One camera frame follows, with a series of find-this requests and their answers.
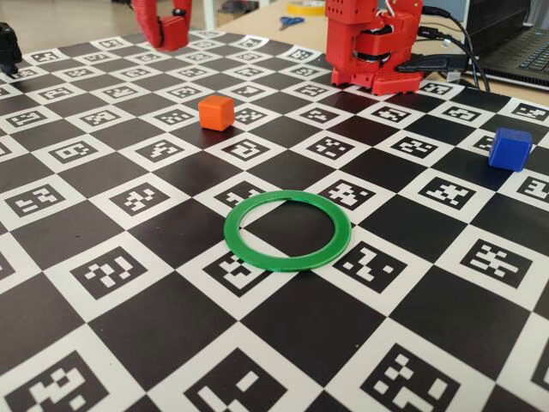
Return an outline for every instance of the scissors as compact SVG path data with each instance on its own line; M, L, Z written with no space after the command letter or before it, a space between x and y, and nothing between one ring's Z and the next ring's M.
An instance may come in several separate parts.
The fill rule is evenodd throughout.
M293 26L294 24L303 23L304 21L305 19L303 17L281 17L281 30L284 30L289 26Z

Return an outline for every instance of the blue cube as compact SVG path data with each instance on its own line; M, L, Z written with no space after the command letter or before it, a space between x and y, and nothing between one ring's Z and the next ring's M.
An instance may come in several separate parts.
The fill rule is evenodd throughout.
M532 149L532 135L527 131L505 129L496 131L490 148L488 164L492 167L520 172Z

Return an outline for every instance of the tape roll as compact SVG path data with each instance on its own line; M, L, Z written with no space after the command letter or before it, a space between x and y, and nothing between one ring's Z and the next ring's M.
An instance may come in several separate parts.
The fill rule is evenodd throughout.
M321 0L304 0L288 3L291 15L324 15L324 2Z

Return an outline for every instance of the red robot arm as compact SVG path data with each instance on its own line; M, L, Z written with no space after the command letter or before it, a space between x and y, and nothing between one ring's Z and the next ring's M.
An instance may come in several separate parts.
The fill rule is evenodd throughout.
M423 7L422 0L389 0L389 11L377 0L326 0L326 59L332 83L353 83L374 94L414 91L421 73L398 73L410 59Z
M173 52L189 42L192 0L172 0L172 15L158 17L156 0L132 0L136 19L152 47Z

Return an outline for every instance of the desk surface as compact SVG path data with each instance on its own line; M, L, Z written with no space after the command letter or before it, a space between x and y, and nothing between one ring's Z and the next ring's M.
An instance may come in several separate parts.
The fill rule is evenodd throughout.
M288 15L288 1L289 0L277 0L267 7L256 10L253 13L244 15L235 21L231 21L221 26L220 30L225 30L230 33L254 34L256 36L294 43L325 52L328 19L324 16L308 16L305 17L305 23L289 27L286 30L280 30L281 25L279 18L283 15ZM451 21L449 22L445 19L429 16L424 17L422 22L442 22L443 24L452 26ZM443 32L448 32L444 27L437 26L437 28ZM461 34L461 32L456 30L456 33L453 34L457 36ZM443 47L441 42L421 42L416 44L413 50L423 54L448 52L448 48ZM431 75L429 78L442 81L442 78L436 74ZM549 92L547 91L515 86L509 83L497 82L495 80L490 80L490 87L494 93L530 100L542 105L549 104Z

